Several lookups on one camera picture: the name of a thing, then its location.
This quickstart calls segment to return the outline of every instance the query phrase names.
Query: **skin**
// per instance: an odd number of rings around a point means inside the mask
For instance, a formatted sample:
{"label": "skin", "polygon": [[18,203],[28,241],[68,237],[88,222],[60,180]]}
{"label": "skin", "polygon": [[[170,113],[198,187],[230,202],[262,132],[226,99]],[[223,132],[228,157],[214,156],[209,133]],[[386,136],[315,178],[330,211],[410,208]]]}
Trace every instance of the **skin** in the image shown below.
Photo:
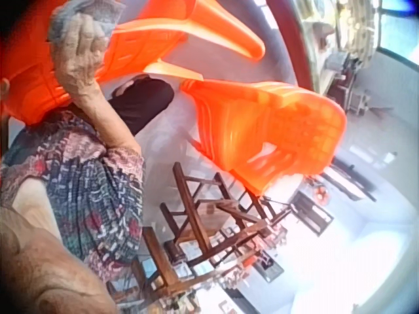
{"label": "skin", "polygon": [[[108,41],[90,16],[74,16],[63,42],[51,47],[55,75],[108,148],[124,147],[141,153],[141,147],[94,78]],[[2,81],[2,100],[8,89],[8,83]],[[54,236],[54,230],[37,223],[41,219],[33,218],[32,209],[17,213],[2,207],[0,218],[0,283],[22,310],[47,314],[118,313],[105,285],[69,253]]]}

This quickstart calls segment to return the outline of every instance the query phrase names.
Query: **elderly woman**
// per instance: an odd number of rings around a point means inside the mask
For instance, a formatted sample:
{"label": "elderly woman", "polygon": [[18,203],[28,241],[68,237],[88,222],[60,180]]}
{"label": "elderly woman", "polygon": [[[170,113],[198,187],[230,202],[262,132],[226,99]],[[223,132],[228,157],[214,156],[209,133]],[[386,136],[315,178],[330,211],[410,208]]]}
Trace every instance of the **elderly woman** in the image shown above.
{"label": "elderly woman", "polygon": [[1,206],[47,230],[103,282],[139,249],[144,159],[134,135],[173,99],[168,84],[143,75],[108,102],[94,78],[108,40],[89,15],[74,16],[51,49],[73,104],[26,127],[0,176]]}

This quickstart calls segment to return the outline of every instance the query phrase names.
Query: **black pants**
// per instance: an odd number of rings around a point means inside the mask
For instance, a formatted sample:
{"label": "black pants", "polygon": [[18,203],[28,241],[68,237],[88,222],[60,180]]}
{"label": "black pants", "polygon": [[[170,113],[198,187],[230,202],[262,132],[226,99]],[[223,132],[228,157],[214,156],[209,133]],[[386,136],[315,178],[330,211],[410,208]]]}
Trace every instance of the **black pants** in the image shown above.
{"label": "black pants", "polygon": [[110,99],[109,103],[126,123],[132,135],[136,135],[168,107],[174,95],[168,83],[145,77],[136,80],[122,95]]}

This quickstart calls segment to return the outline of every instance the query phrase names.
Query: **stacked plastic chair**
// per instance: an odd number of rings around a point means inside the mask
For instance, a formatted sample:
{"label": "stacked plastic chair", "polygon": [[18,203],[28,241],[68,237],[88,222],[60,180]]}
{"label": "stacked plastic chair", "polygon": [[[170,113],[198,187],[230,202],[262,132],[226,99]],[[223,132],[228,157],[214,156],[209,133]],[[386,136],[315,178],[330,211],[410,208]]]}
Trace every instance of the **stacked plastic chair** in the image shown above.
{"label": "stacked plastic chair", "polygon": [[[334,101],[285,83],[187,80],[181,89],[196,103],[192,144],[255,195],[283,175],[321,173],[346,127]],[[264,143],[276,148],[263,154]]]}
{"label": "stacked plastic chair", "polygon": [[[26,124],[69,103],[57,83],[46,34],[52,11],[66,0],[38,0],[20,21],[1,54],[2,77],[10,81],[6,110]],[[161,61],[185,34],[227,47],[251,59],[264,55],[264,44],[215,0],[149,0],[136,20],[113,33],[98,82],[146,72],[202,80],[202,75]]]}

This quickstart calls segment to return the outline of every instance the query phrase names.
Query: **patterned blouse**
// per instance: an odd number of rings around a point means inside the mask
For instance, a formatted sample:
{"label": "patterned blouse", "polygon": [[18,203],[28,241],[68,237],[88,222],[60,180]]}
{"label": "patterned blouse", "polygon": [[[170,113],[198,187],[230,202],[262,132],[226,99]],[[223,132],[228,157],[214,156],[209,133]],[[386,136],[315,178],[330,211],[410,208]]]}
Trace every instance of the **patterned blouse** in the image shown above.
{"label": "patterned blouse", "polygon": [[28,177],[45,182],[67,249],[103,281],[117,276],[139,249],[144,159],[107,149],[95,129],[57,111],[17,136],[1,163],[1,203],[11,207]]}

